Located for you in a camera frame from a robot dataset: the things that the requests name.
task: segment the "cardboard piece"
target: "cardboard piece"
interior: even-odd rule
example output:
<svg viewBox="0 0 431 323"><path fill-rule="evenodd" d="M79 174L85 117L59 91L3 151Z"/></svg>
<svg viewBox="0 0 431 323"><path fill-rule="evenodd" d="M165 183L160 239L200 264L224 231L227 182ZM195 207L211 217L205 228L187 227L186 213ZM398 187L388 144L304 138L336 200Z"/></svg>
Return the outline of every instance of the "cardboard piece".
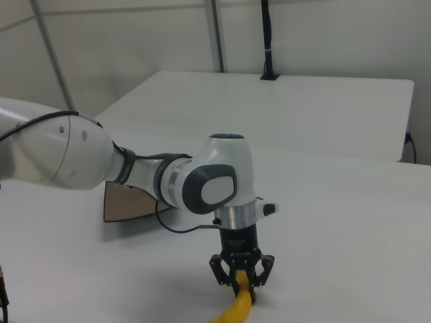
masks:
<svg viewBox="0 0 431 323"><path fill-rule="evenodd" d="M156 202L141 188L106 182L103 221L119 222L149 217L156 213ZM159 203L159 212L169 208Z"/></svg>

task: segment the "yellow object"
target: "yellow object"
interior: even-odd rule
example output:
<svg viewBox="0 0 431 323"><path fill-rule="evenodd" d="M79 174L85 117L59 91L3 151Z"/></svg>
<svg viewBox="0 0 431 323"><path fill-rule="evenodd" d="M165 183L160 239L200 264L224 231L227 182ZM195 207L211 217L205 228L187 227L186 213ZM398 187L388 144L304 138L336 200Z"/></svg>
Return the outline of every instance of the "yellow object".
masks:
<svg viewBox="0 0 431 323"><path fill-rule="evenodd" d="M241 323L247 317L251 308L251 295L245 271L237 271L236 280L240 285L240 291L235 302L219 318L210 323Z"/></svg>

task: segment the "white wall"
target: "white wall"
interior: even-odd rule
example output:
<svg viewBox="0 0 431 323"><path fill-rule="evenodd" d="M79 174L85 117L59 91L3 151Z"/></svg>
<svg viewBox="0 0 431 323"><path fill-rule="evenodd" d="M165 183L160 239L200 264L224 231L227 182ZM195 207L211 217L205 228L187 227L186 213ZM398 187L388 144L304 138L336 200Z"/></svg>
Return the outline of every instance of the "white wall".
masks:
<svg viewBox="0 0 431 323"><path fill-rule="evenodd" d="M0 1L0 96L66 109L30 1ZM209 1L36 3L72 104L89 115L156 71L219 71Z"/></svg>
<svg viewBox="0 0 431 323"><path fill-rule="evenodd" d="M409 130L431 164L431 1L270 1L269 11L279 73L415 81ZM262 73L260 1L221 0L220 15L227 71Z"/></svg>
<svg viewBox="0 0 431 323"><path fill-rule="evenodd" d="M203 0L40 7L77 110L97 115L159 70L214 71Z"/></svg>
<svg viewBox="0 0 431 323"><path fill-rule="evenodd" d="M0 1L0 96L67 108L27 0Z"/></svg>
<svg viewBox="0 0 431 323"><path fill-rule="evenodd" d="M38 3L77 110L96 115L158 70L219 71L210 0ZM226 70L261 73L260 1L219 8ZM409 130L431 164L431 1L275 0L270 13L277 72L415 81ZM0 96L67 108L29 0L0 1Z"/></svg>

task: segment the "table surface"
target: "table surface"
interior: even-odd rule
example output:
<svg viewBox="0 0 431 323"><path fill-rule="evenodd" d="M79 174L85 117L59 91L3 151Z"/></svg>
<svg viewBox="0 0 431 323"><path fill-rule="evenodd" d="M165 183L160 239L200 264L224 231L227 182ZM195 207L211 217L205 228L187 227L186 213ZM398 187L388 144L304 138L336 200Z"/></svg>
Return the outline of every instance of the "table surface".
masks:
<svg viewBox="0 0 431 323"><path fill-rule="evenodd" d="M100 120L117 125L107 128L112 138L137 153L196 155L205 144L200 135L119 130L109 114ZM429 166L258 145L252 154L257 194L280 211L257 224L275 265L246 323L431 317ZM221 248L216 230L176 235L154 217L104 223L103 185L1 184L0 260L13 321L207 322L234 301L208 265ZM178 229L212 220L163 216Z"/></svg>
<svg viewBox="0 0 431 323"><path fill-rule="evenodd" d="M252 145L401 159L413 82L396 79L158 72L99 117L106 127Z"/></svg>

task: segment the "robotic arm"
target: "robotic arm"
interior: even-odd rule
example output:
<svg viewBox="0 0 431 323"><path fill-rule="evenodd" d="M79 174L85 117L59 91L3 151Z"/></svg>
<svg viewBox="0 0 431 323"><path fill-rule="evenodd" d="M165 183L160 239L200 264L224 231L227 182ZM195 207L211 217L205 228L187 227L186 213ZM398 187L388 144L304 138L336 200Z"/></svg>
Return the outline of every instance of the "robotic arm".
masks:
<svg viewBox="0 0 431 323"><path fill-rule="evenodd" d="M212 135L193 158L136 156L115 145L84 114L0 98L0 181L8 178L80 190L107 180L142 188L167 205L196 214L214 211L222 253L211 258L210 266L218 283L233 286L238 294L236 271L246 271L254 302L254 287L264 285L271 271L274 257L262 255L256 222L277 207L257 203L251 152L243 136ZM228 274L222 260L230 267ZM259 276L258 261L264 268Z"/></svg>

